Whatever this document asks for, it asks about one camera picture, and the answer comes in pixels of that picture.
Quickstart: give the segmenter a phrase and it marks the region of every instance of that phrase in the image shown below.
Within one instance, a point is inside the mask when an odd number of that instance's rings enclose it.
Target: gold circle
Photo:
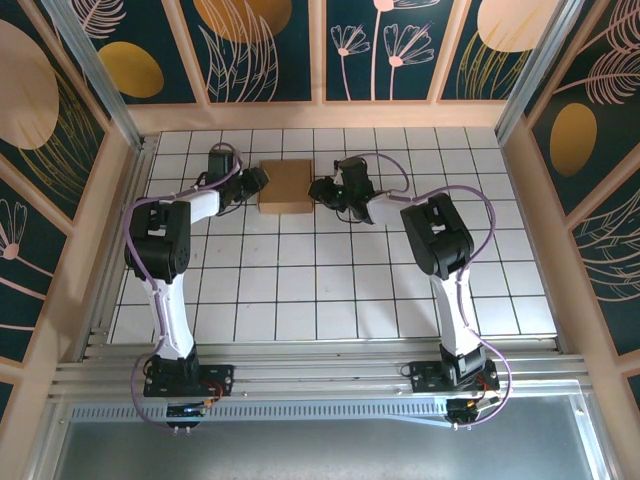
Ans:
[[[598,135],[593,112],[581,103],[564,107],[551,129],[551,164],[560,175],[570,177],[591,157]]]
[[[247,43],[249,38],[261,40],[262,34],[254,32],[245,0],[194,0],[198,14],[204,23],[216,34],[232,42]],[[260,17],[267,22],[271,35],[280,33],[291,18],[291,0],[246,0],[253,12],[257,28],[260,29]]]
[[[478,34],[498,52],[524,52],[536,46],[558,0],[483,0]]]
[[[131,97],[149,98],[164,86],[158,62],[145,50],[129,42],[113,42],[98,52],[116,88]]]
[[[0,138],[25,150],[47,143],[58,123],[56,73],[31,37],[0,20]]]

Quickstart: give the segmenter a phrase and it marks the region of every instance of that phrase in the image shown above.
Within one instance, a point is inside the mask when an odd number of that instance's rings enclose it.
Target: floral line drawing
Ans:
[[[13,206],[13,215],[9,208],[9,203],[3,198],[0,199],[0,259],[6,261],[18,260],[27,267],[42,273],[48,277],[53,277],[48,272],[31,262],[20,257],[20,242],[24,236],[24,230],[27,225],[27,207],[20,202],[16,202]],[[45,299],[45,295],[35,292],[22,285],[18,285],[10,280],[0,277],[0,283],[6,285],[18,292],[30,295],[40,300]]]
[[[342,66],[342,81],[344,82],[344,91],[347,94],[347,100],[351,101],[351,93],[349,92],[349,84],[347,82],[347,71],[344,64],[345,57],[349,55],[357,55],[359,53],[368,52],[371,44],[365,42],[366,35],[362,31],[362,25],[357,27],[345,27],[344,32],[340,25],[331,27],[331,38],[333,44],[340,55],[340,64]]]
[[[587,78],[557,88],[553,95],[584,85],[591,103],[623,105],[640,87],[640,0],[621,0],[609,26],[587,42],[578,54],[603,36],[611,50],[593,64]]]
[[[380,33],[382,13],[392,10],[431,7],[438,3],[440,3],[440,0],[373,0],[373,5],[378,12],[373,30],[373,49],[371,54],[371,100],[376,99],[376,54],[378,53],[378,35]]]
[[[640,191],[618,208],[587,218],[575,235],[596,298],[623,302],[640,297]]]
[[[398,36],[397,24],[385,27],[384,43],[391,65],[389,100],[393,100],[393,80],[396,68],[430,62],[434,58],[433,48],[427,48],[431,43],[429,25],[422,28],[408,25],[400,36]]]
[[[85,35],[96,40],[107,40],[127,15],[127,12],[122,10],[124,0],[70,0],[69,3]],[[58,43],[62,45],[55,19],[51,18],[51,24]],[[85,85],[88,85],[84,70],[82,78]]]
[[[222,4],[224,15],[219,11]],[[202,0],[213,37],[199,26],[209,52],[206,87],[214,102],[255,102],[267,92],[271,101],[278,86],[278,53],[271,28],[245,3],[248,28],[231,0]]]

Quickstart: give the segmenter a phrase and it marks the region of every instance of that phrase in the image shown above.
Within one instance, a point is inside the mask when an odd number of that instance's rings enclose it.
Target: black grid line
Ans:
[[[407,141],[407,131],[404,128],[402,129],[402,134],[404,135],[404,141],[407,144],[407,148],[408,148],[409,142]],[[376,133],[375,128],[373,129],[373,141],[375,143],[376,152],[378,152],[378,134]],[[413,174],[413,169],[411,168],[411,156],[409,155],[408,149],[407,149],[407,157],[409,158],[409,170],[411,171],[411,174]],[[381,172],[380,157],[376,155],[376,159],[378,161],[378,171]],[[391,245],[389,244],[389,229],[387,228],[386,225],[384,228],[384,236],[387,242],[387,255],[389,258],[389,274],[391,275],[391,294],[393,295],[393,311],[395,312],[395,315],[396,315],[396,333],[398,337],[400,337],[400,320],[398,319],[398,304],[396,302],[396,284],[395,284],[395,281],[393,280],[393,266],[391,265]]]
[[[312,147],[313,149],[312,149],[311,152],[309,152],[310,155],[312,155],[315,158],[315,155],[317,153],[319,153],[319,152],[320,153],[326,153],[326,152],[329,152],[329,151],[338,151],[338,150],[342,151],[340,148],[338,148],[337,150],[335,150],[335,149],[334,150],[327,150],[326,148],[327,148],[328,145],[324,145],[324,144],[323,144],[324,148],[322,150],[316,150],[315,142],[316,142],[317,133],[318,133],[318,132],[316,132],[316,130],[317,129],[311,129],[311,139],[312,139],[312,142],[313,142],[313,147]],[[342,141],[344,142],[344,145],[345,145],[344,148],[346,149],[347,148],[346,147],[346,130],[345,129],[340,129],[340,130],[342,131]],[[377,131],[376,131],[376,129],[372,129],[372,131],[373,131],[374,145],[372,145],[371,151],[375,152],[375,153],[378,153],[378,152],[380,152],[380,150],[378,149],[378,146],[377,146],[377,140],[378,140],[377,139]],[[280,130],[280,132],[281,132],[280,151],[274,151],[274,152],[262,152],[262,151],[258,152],[258,151],[255,151],[254,152],[253,151],[254,131],[253,130],[252,131],[247,131],[246,137],[248,137],[248,138],[246,138],[245,134],[243,134],[243,140],[242,141],[243,142],[245,142],[245,141],[249,142],[249,144],[248,144],[248,146],[249,146],[248,150],[249,151],[248,152],[244,152],[244,154],[248,155],[249,159],[251,159],[251,156],[253,154],[256,154],[256,153],[258,153],[258,154],[259,153],[274,153],[274,154],[279,154],[280,155],[280,159],[282,159],[284,157],[284,153],[286,153],[286,152],[285,152],[285,145],[284,145],[284,130],[282,129],[282,130]],[[483,190],[482,189],[482,184],[480,183],[480,174],[478,173],[478,168],[477,168],[478,164],[477,164],[477,160],[476,160],[476,158],[474,156],[473,150],[499,150],[499,149],[497,149],[495,147],[484,147],[484,148],[475,148],[474,147],[474,148],[471,148],[470,147],[470,143],[469,143],[469,132],[468,132],[467,129],[464,129],[464,132],[465,132],[466,141],[467,141],[467,144],[468,144],[468,147],[465,147],[464,149],[465,150],[466,149],[470,150],[471,158],[472,158],[472,161],[473,161],[473,167],[474,167],[474,170],[475,170],[474,173],[469,173],[468,175],[469,175],[469,178],[475,177],[477,182],[478,182],[478,184],[479,184],[479,186],[480,186],[480,190]],[[398,151],[398,152],[406,151],[406,153],[407,153],[407,156],[408,156],[408,168],[407,168],[408,171],[407,171],[407,174],[410,175],[411,180],[413,180],[413,185],[414,185],[413,186],[413,191],[415,192],[415,194],[416,195],[418,194],[418,191],[416,190],[416,179],[418,179],[419,177],[429,177],[429,176],[440,176],[440,177],[442,177],[442,176],[444,176],[444,180],[446,182],[445,184],[446,185],[450,185],[451,181],[453,181],[453,180],[451,178],[449,178],[449,176],[446,173],[445,161],[442,158],[443,149],[441,148],[441,145],[440,145],[440,139],[438,137],[437,130],[434,129],[434,135],[435,135],[435,141],[436,141],[436,144],[437,144],[437,149],[436,148],[414,148],[414,149],[411,149],[411,148],[409,148],[407,130],[403,129],[403,133],[404,133],[404,140],[406,142],[406,147],[405,147],[405,149],[396,148],[395,151]],[[222,139],[223,137],[224,137],[224,131],[220,131],[220,138]],[[186,154],[187,155],[187,159],[185,160],[185,163],[184,163],[184,166],[183,166],[182,178],[175,178],[175,179],[169,179],[169,178],[155,179],[155,178],[153,178],[153,172],[154,172],[157,160],[158,160],[158,158],[157,158],[158,155],[181,155],[181,154],[162,153],[162,154],[154,155],[154,159],[153,159],[151,170],[150,170],[150,174],[149,174],[150,175],[149,182],[147,182],[147,185],[146,185],[146,191],[147,192],[148,192],[148,189],[149,189],[149,187],[151,185],[151,181],[154,181],[154,180],[162,180],[162,181],[172,181],[173,180],[173,181],[181,181],[183,183],[186,182],[187,180],[195,180],[195,179],[187,179],[186,178],[187,176],[191,175],[191,174],[187,175],[187,163],[188,163],[189,150],[191,150],[191,148],[192,148],[192,142],[193,142],[193,132],[190,132],[189,145],[187,147],[187,154]],[[270,150],[270,149],[271,148],[265,148],[265,147],[260,147],[259,148],[259,150]],[[437,150],[439,152],[440,164],[442,166],[442,171],[443,171],[442,174],[436,174],[436,173],[416,174],[416,173],[414,173],[415,169],[416,169],[415,161],[417,159],[413,159],[412,158],[411,152],[412,151],[422,151],[422,150],[425,150],[425,151],[426,150]],[[385,170],[386,172],[390,172],[390,173],[382,173],[381,172],[381,170],[382,170],[381,169],[381,167],[382,167],[381,162],[383,162],[383,161],[384,160],[380,159],[379,157],[376,157],[376,162],[377,162],[377,165],[378,165],[378,172],[375,172],[375,173],[370,175],[371,179],[374,182],[376,182],[376,181],[382,182],[383,180],[385,180],[385,178],[383,178],[383,177],[386,177],[386,179],[389,179],[389,180],[396,181],[395,180],[396,178],[400,178],[402,176],[399,172],[395,172],[395,171],[391,171],[391,170]],[[489,172],[489,171],[483,172],[483,174],[490,174],[490,173],[492,173],[492,172]],[[496,171],[495,173],[496,174],[504,174],[505,172],[504,171]],[[454,203],[460,205],[460,204],[465,204],[465,203],[468,203],[468,202],[479,203],[480,201],[479,200],[475,200],[475,199],[471,199],[471,198],[463,198],[463,199],[460,199],[460,200],[456,200]],[[500,203],[505,203],[505,202],[514,203],[516,201],[513,200],[513,199],[504,199],[504,200],[495,200],[495,201],[492,201],[492,202],[494,204],[500,204]],[[255,205],[257,202],[256,202],[256,199],[254,197],[247,203],[250,204],[250,205]],[[314,207],[316,207],[316,208],[324,208],[324,207],[322,207],[321,205],[319,205],[317,203],[314,205]],[[516,218],[516,216],[507,217],[507,218],[513,219],[513,222],[518,220]],[[240,246],[240,259],[239,259],[239,265],[237,267],[234,267],[234,266],[231,266],[231,267],[216,267],[216,266],[214,266],[214,267],[205,267],[205,266],[203,266],[202,268],[201,267],[194,267],[194,268],[200,269],[200,272],[199,272],[200,273],[200,284],[197,287],[195,287],[195,286],[193,287],[194,289],[198,288],[197,300],[195,301],[195,303],[190,302],[190,303],[187,304],[187,305],[190,305],[190,306],[195,305],[195,312],[196,312],[195,315],[196,315],[196,317],[195,317],[195,321],[194,321],[194,325],[193,325],[194,334],[195,334],[195,330],[197,328],[198,317],[201,314],[200,313],[200,308],[199,308],[200,305],[216,305],[216,304],[220,304],[220,305],[235,305],[236,308],[235,308],[235,318],[234,318],[233,341],[236,341],[237,322],[238,322],[238,314],[239,314],[238,308],[239,308],[239,304],[240,304],[239,300],[240,300],[240,293],[241,293],[240,292],[240,285],[241,285],[241,280],[242,280],[242,274],[243,274],[243,272],[245,270],[242,267],[242,256],[243,256],[243,251],[244,251],[245,237],[247,235],[249,235],[249,236],[273,236],[274,234],[276,234],[276,232],[273,232],[273,233],[249,233],[249,232],[246,231],[246,221],[247,221],[247,209],[244,208],[244,213],[242,214],[242,232],[240,234],[238,234],[238,233],[222,233],[222,234],[218,234],[216,232],[211,232],[210,233],[210,229],[211,229],[212,223],[215,222],[215,219],[213,221],[211,219],[209,219],[207,221],[207,224],[206,224],[206,233],[203,234],[203,233],[201,233],[201,230],[198,229],[198,234],[194,234],[193,235],[195,237],[202,237],[202,236],[206,236],[206,237],[209,237],[209,236],[211,236],[211,237],[216,237],[216,236],[219,236],[219,237],[240,236],[241,237],[240,238],[240,243],[241,243],[241,246]],[[507,223],[507,225],[509,225],[509,227],[507,227],[507,228],[499,228],[499,230],[501,230],[501,231],[502,230],[526,231],[526,229],[522,225],[520,225],[520,221],[518,221],[517,223],[518,223],[517,226],[513,226],[513,225],[510,225],[509,223]],[[441,334],[441,319],[440,319],[440,315],[439,315],[438,309],[437,309],[437,302],[436,302],[435,298],[433,297],[433,290],[431,290],[430,296],[424,296],[423,297],[421,295],[420,298],[404,298],[404,297],[406,297],[406,295],[399,296],[399,292],[397,291],[397,288],[396,288],[397,285],[396,285],[396,282],[395,282],[396,279],[394,278],[394,272],[393,272],[393,265],[411,265],[411,264],[415,264],[415,262],[411,262],[411,261],[405,261],[405,262],[402,262],[402,261],[401,262],[394,262],[394,261],[392,261],[391,246],[390,246],[390,234],[391,233],[397,234],[399,232],[402,232],[403,230],[400,227],[385,226],[383,229],[381,229],[379,231],[379,233],[382,233],[382,232],[385,233],[385,238],[386,238],[386,242],[387,242],[387,253],[386,253],[386,255],[388,256],[388,262],[385,261],[384,263],[357,263],[356,264],[355,252],[356,252],[356,249],[358,248],[358,245],[357,245],[357,243],[354,243],[354,242],[356,240],[358,240],[358,239],[354,239],[354,234],[358,233],[359,235],[363,235],[363,234],[366,234],[366,233],[373,233],[373,232],[370,232],[369,229],[359,229],[359,228],[354,228],[352,225],[349,225],[348,229],[345,229],[345,231],[322,232],[323,235],[332,235],[332,234],[333,235],[339,235],[339,234],[345,234],[345,233],[349,234],[349,247],[346,247],[346,245],[345,245],[345,247],[351,249],[351,263],[350,264],[343,264],[343,263],[335,263],[334,264],[334,263],[331,263],[331,264],[322,265],[322,267],[350,267],[352,269],[353,297],[351,299],[336,299],[336,300],[318,300],[319,278],[318,278],[318,265],[317,265],[317,262],[318,262],[318,233],[319,232],[318,232],[317,228],[318,228],[318,219],[316,217],[316,211],[315,211],[315,208],[314,208],[314,212],[313,212],[313,238],[314,238],[314,244],[313,244],[313,247],[314,247],[314,254],[313,255],[314,255],[314,257],[313,257],[313,262],[314,263],[313,263],[313,265],[306,265],[306,264],[305,265],[296,265],[296,267],[307,267],[307,268],[312,268],[313,267],[314,268],[314,274],[315,274],[314,275],[314,295],[313,295],[313,298],[311,300],[308,300],[308,301],[300,301],[300,300],[297,300],[297,301],[294,301],[294,300],[280,301],[278,299],[279,277],[280,277],[279,258],[280,258],[280,251],[281,251],[281,239],[280,239],[280,236],[281,235],[298,235],[298,234],[301,233],[301,232],[283,233],[282,232],[282,219],[281,219],[281,217],[278,218],[278,230],[277,230],[278,241],[277,241],[277,261],[276,261],[276,263],[274,265],[260,265],[260,266],[252,267],[254,269],[257,269],[257,268],[272,268],[273,269],[275,267],[275,270],[276,270],[276,280],[275,280],[276,281],[276,285],[275,285],[276,293],[275,293],[275,298],[273,299],[273,301],[269,300],[269,301],[260,301],[260,302],[253,302],[253,301],[243,302],[243,304],[244,303],[275,304],[276,317],[274,319],[275,322],[274,322],[274,332],[273,332],[273,339],[275,341],[277,341],[277,338],[278,338],[278,331],[277,331],[278,330],[278,325],[277,325],[277,308],[278,307],[277,307],[277,304],[279,304],[279,303],[290,304],[290,303],[310,303],[310,302],[314,302],[314,305],[315,305],[315,309],[314,309],[315,310],[315,338],[318,339],[318,335],[319,335],[319,324],[318,324],[318,310],[319,310],[319,307],[318,307],[318,305],[320,303],[344,302],[344,303],[347,303],[347,304],[352,304],[353,308],[354,308],[354,313],[355,313],[355,331],[356,331],[355,333],[356,333],[356,337],[360,338],[360,325],[359,325],[359,322],[358,322],[358,309],[357,309],[357,303],[358,302],[393,301],[394,302],[394,311],[395,311],[395,315],[396,315],[396,330],[397,330],[398,336],[400,336],[400,327],[399,327],[400,317],[399,317],[399,314],[398,314],[398,303],[397,302],[400,301],[400,300],[402,300],[402,301],[415,301],[415,302],[422,302],[424,300],[429,300],[430,304],[433,304],[433,306],[435,307],[436,327],[437,327],[438,335]],[[487,226],[481,226],[481,227],[478,227],[478,228],[470,228],[469,230],[471,230],[471,231],[484,231],[486,233],[487,232]],[[208,248],[209,240],[210,239],[207,238],[204,241],[205,259],[206,259],[206,251],[207,251],[207,248]],[[523,297],[523,298],[532,298],[532,297],[546,298],[546,297],[544,295],[530,295],[530,294],[529,295],[515,295],[515,296],[512,295],[511,294],[511,287],[510,287],[509,282],[508,282],[507,277],[506,277],[506,271],[505,271],[506,267],[505,267],[505,265],[507,263],[512,263],[512,262],[522,262],[522,260],[503,260],[503,258],[502,258],[503,255],[502,255],[502,252],[500,251],[499,246],[497,245],[497,242],[496,242],[495,248],[496,248],[496,255],[497,255],[497,259],[496,260],[482,259],[482,260],[478,260],[477,262],[478,263],[496,263],[496,262],[500,262],[501,268],[502,268],[502,275],[503,275],[503,277],[505,279],[505,283],[507,285],[506,293],[504,293],[504,295],[472,297],[473,298],[474,314],[476,315],[476,318],[477,318],[477,313],[476,313],[477,312],[477,309],[476,309],[476,299],[477,298],[490,299],[490,298],[506,298],[506,297],[509,297],[510,301],[511,301],[512,309],[513,309],[513,311],[515,313],[515,318],[516,318],[517,325],[518,325],[518,331],[521,333],[522,332],[522,328],[520,327],[520,319],[519,319],[518,314],[517,314],[516,309],[515,309],[514,299],[515,298],[519,298],[519,297]],[[392,295],[393,298],[358,299],[357,298],[357,293],[356,293],[357,289],[356,289],[356,270],[355,270],[355,267],[356,266],[383,266],[383,265],[387,265],[388,266],[388,268],[390,269],[390,275],[391,275],[391,277],[390,277],[391,278],[391,291],[388,292],[385,295]],[[202,295],[202,289],[203,289],[203,285],[202,285],[203,282],[202,281],[203,281],[204,273],[205,273],[204,270],[205,269],[207,269],[207,270],[210,270],[210,269],[211,270],[213,270],[213,269],[224,269],[224,268],[234,268],[234,269],[236,269],[238,271],[237,292],[235,294],[235,302],[219,302],[219,301],[201,302],[200,301],[200,297]],[[130,287],[131,285],[129,285],[129,284],[132,284],[132,283],[133,282],[128,282],[128,278],[126,278],[126,277],[122,279],[122,292],[119,293],[119,295],[118,295],[117,305],[116,305],[116,307],[114,309],[114,329],[112,331],[111,339],[113,338],[113,335],[116,333],[116,328],[118,328],[117,320],[118,320],[118,317],[121,314],[122,307],[126,308],[126,307],[130,307],[130,306],[140,306],[140,305],[135,304],[135,303],[134,304],[123,303],[125,290],[127,289],[127,287]]]
[[[346,152],[346,148],[347,148],[347,134],[345,133],[345,129],[342,129],[342,141],[344,142],[345,145],[345,152]],[[347,219],[349,220],[349,242],[351,243],[351,275],[353,278],[353,309],[354,309],[354,318],[356,321],[356,338],[360,338],[360,327],[358,325],[358,298],[356,295],[356,267],[354,264],[354,259],[355,259],[355,251],[353,248],[353,224],[352,222],[352,216],[351,216],[351,212],[349,212],[349,215],[347,216]]]
[[[284,130],[280,130],[280,161],[282,162],[284,149]],[[278,246],[276,247],[276,302],[278,301],[278,284],[280,283],[280,230],[281,230],[282,215],[278,215]],[[274,312],[275,318],[273,319],[273,340],[278,339],[278,304]]]
[[[486,295],[481,297],[473,297],[474,299],[488,299],[488,300],[496,300],[496,299],[504,299],[504,298],[547,298],[544,295]],[[424,301],[424,300],[433,300],[436,301],[433,297],[382,297],[382,298],[362,298],[357,300],[358,302],[391,302],[393,300],[401,300],[401,301]],[[350,303],[353,302],[352,299],[331,299],[331,300],[318,300],[317,303]],[[237,302],[222,302],[222,301],[206,301],[206,302],[187,302],[185,305],[235,305]],[[240,302],[241,304],[250,304],[250,303],[311,303],[311,301],[304,300],[262,300],[259,302]],[[123,303],[119,305],[120,307],[141,307],[148,305],[148,303]]]
[[[316,129],[311,129],[311,148],[315,149],[316,145]],[[312,177],[315,176],[316,172],[316,161],[315,161],[315,151],[311,153],[311,173]],[[316,207],[318,202],[313,202],[313,277],[314,277],[314,285],[313,285],[313,299],[315,301],[314,307],[316,312],[316,340],[318,339],[318,227],[316,225]]]
[[[251,145],[253,145],[253,130],[251,130],[251,135],[249,138],[249,159],[251,159]],[[243,221],[242,221],[242,237],[240,239],[240,260],[238,263],[238,293],[236,295],[236,318],[233,322],[233,341],[236,341],[236,333],[238,332],[238,309],[240,308],[240,282],[242,281],[242,252],[244,250],[244,235],[247,224],[247,210],[248,207],[244,208],[243,212]]]

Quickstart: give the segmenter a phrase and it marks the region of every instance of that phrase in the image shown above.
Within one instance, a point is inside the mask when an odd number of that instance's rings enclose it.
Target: black bracket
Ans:
[[[410,362],[403,368],[409,369],[409,372],[403,373],[403,375],[411,380],[413,393],[451,392],[452,390],[472,393],[482,392],[484,384],[480,380],[480,376],[487,384],[487,388],[491,390],[500,389],[500,380],[493,360],[487,360],[484,369],[472,381],[462,383],[457,387],[454,387],[448,380],[441,361]]]
[[[228,397],[233,388],[233,365],[199,365],[197,382],[175,382],[154,370],[153,363],[145,373],[145,397]]]

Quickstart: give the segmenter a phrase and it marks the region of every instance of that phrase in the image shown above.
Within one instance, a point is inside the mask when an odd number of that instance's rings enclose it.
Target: aluminum frame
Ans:
[[[514,353],[522,341],[494,342],[506,353],[514,371],[514,397],[569,396],[594,478],[619,478],[611,445],[598,420],[599,411],[584,360],[579,355],[559,355],[553,350],[552,340],[535,342],[538,344],[537,352],[528,354]],[[80,418],[85,415],[83,409],[102,412],[98,414],[101,418],[96,419],[100,422],[140,421],[131,414],[129,376],[133,357],[144,353],[148,346],[131,346],[126,350],[111,345],[92,348],[99,349],[102,355],[89,352],[91,354],[82,363],[59,365],[43,415],[39,440],[34,443],[30,468],[24,480],[53,478],[58,460],[64,453],[67,426],[70,422],[85,421]],[[402,374],[402,366],[409,360],[438,359],[436,341],[208,345],[202,348],[201,358],[204,364],[230,362],[236,365],[233,395],[214,407],[227,408],[224,415],[206,421],[251,420],[243,418],[256,415],[256,410],[251,409],[268,405],[295,408],[305,402],[320,407],[362,406],[363,410],[375,405],[398,405],[393,410],[395,412],[401,411],[402,405],[407,405],[408,412],[412,404],[435,402],[434,405],[439,405],[446,398],[460,395],[455,392],[413,394],[409,379]],[[497,367],[502,384],[506,386],[504,366],[498,361]],[[137,385],[141,392],[142,375],[138,373]],[[172,399],[172,402],[189,400]],[[143,408],[156,412],[155,418],[163,418],[158,413],[166,406],[162,399],[141,399],[141,403]],[[363,411],[358,416],[353,414],[355,410],[351,410],[342,417],[337,415],[334,418],[412,421],[410,413],[389,415],[388,411],[383,411],[383,414],[366,414]],[[431,418],[439,411],[436,408]],[[309,415],[297,416],[308,420]],[[324,417],[319,414],[316,417],[327,418],[326,411]],[[253,419],[286,418],[280,413],[271,415],[271,418],[261,414]],[[423,420],[419,421],[442,425],[435,418]]]

